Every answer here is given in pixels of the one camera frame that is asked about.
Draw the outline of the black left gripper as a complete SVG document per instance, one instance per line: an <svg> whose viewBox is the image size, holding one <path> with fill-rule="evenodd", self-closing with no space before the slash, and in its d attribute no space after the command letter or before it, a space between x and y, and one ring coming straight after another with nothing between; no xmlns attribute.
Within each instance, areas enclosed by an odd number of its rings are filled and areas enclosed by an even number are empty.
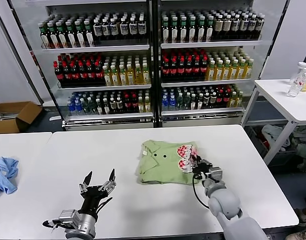
<svg viewBox="0 0 306 240"><path fill-rule="evenodd" d="M100 210L113 199L112 197L108 196L117 185L116 175L115 169L113 168L108 181L105 182L103 186L89 186L92 174L93 172L90 171L89 174L84 178L83 182L79 184L80 193L83 197L83 203L79 213L90 216L97 216Z"/></svg>

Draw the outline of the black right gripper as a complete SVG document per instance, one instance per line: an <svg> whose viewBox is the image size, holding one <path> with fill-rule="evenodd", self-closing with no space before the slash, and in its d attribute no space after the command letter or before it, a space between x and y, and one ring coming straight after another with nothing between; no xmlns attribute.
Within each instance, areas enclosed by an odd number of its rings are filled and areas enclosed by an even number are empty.
<svg viewBox="0 0 306 240"><path fill-rule="evenodd" d="M202 158L200 155L191 156L191 169L193 172L193 178L195 180L205 179L208 174L211 173L213 164Z"/></svg>

